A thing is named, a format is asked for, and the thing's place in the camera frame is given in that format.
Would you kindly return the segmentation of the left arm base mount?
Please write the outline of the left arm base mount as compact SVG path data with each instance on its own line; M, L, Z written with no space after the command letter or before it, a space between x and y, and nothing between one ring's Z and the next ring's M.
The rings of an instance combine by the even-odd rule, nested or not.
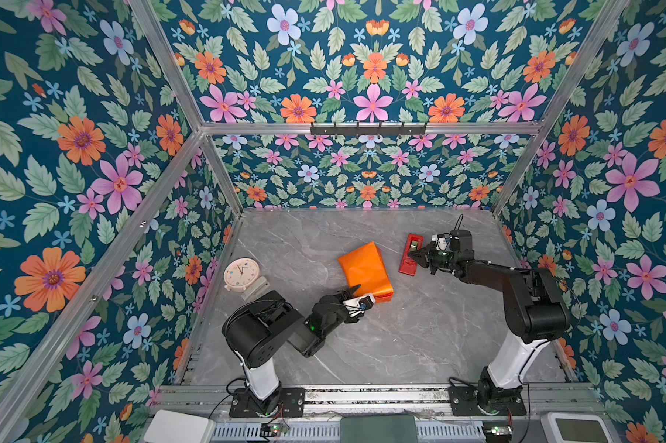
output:
M300 418L305 409L304 388L278 387L268 398L260 400L249 388L237 389L229 411L231 418Z

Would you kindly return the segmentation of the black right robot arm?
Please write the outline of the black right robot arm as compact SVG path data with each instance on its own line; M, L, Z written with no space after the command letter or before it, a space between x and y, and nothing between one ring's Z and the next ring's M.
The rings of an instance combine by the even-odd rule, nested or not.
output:
M432 275L446 272L465 284L501 293L508 333L495 359L482 371L476 399L484 411L517 402L523 378L540 352L571 326L569 310L552 272L480 260L468 230L433 236L409 257Z

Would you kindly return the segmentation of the yellow wrapping paper sheet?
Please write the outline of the yellow wrapping paper sheet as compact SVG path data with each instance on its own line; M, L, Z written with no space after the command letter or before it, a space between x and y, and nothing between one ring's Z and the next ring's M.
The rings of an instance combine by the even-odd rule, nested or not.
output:
M355 297L373 295L377 303L390 302L394 289L378 246L371 242L338 259Z

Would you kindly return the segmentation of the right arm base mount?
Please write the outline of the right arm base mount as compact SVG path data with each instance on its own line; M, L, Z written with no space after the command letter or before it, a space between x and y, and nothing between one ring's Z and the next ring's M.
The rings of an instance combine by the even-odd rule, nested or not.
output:
M522 387L499 389L486 382L480 388L453 385L447 389L450 407L456 416L526 416L522 392Z

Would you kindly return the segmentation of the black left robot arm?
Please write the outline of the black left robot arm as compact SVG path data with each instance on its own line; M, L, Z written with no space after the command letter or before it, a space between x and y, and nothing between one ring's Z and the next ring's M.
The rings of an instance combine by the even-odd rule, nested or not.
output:
M304 357L316 354L327 337L343 324L360 321L377 303L371 293L357 296L360 287L322 296L303 316L276 291L240 306L222 326L222 335L238 357L246 377L244 392L263 407L281 396L281 381L273 357L286 343Z

